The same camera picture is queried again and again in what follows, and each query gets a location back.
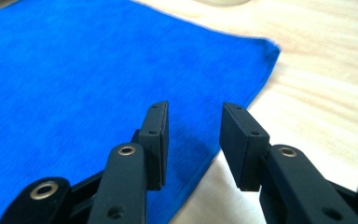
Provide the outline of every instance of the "table surface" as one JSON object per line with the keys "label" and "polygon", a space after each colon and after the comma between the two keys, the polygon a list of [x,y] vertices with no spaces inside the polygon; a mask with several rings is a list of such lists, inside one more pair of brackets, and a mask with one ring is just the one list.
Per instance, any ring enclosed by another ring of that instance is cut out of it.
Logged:
{"label": "table surface", "polygon": [[[250,105],[270,143],[301,149],[325,178],[358,187],[358,1],[139,0],[228,35],[268,37],[282,54]],[[0,7],[8,1],[0,1]],[[240,192],[219,153],[172,224],[265,223],[258,193]]]}

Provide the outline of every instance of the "blue cloth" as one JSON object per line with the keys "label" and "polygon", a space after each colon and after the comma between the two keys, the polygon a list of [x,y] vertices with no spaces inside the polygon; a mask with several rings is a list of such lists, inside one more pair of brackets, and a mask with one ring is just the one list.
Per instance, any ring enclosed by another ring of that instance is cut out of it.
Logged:
{"label": "blue cloth", "polygon": [[101,171],[149,105],[170,102],[167,184],[148,193],[168,223],[219,150],[222,103],[247,106],[279,48],[218,34],[128,1],[23,0],[0,10],[0,216],[46,176]]}

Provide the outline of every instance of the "metal screw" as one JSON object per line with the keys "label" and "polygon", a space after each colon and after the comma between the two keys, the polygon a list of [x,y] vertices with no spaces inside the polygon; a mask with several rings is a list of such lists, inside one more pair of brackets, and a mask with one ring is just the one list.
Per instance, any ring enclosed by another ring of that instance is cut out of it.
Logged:
{"label": "metal screw", "polygon": [[42,200],[53,195],[58,189],[58,184],[54,181],[41,183],[31,191],[30,197],[34,200]]}
{"label": "metal screw", "polygon": [[118,150],[118,154],[122,156],[130,156],[133,153],[135,153],[135,147],[131,146],[124,146]]}
{"label": "metal screw", "polygon": [[285,157],[295,157],[295,156],[297,156],[297,153],[294,150],[292,150],[291,148],[281,147],[279,149],[279,151]]}

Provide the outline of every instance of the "wooden table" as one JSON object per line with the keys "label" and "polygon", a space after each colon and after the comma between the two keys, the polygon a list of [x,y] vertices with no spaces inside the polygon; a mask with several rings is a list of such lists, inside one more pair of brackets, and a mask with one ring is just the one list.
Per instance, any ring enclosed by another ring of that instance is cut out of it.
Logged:
{"label": "wooden table", "polygon": [[[358,1],[251,0],[234,7],[192,0],[139,3],[216,32],[278,43],[282,54],[250,112],[271,144],[301,149],[324,177],[357,189]],[[172,220],[264,222],[258,194],[235,188],[222,153]]]}

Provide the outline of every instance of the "microfiber towel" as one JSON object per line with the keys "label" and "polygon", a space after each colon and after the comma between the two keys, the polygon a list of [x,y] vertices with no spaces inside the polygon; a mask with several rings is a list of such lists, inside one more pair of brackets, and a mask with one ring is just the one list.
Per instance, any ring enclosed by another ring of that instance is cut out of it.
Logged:
{"label": "microfiber towel", "polygon": [[166,186],[149,223],[168,223],[219,150],[223,102],[247,106],[280,50],[129,1],[23,0],[0,10],[0,217],[28,184],[98,173],[147,108],[170,103]]}

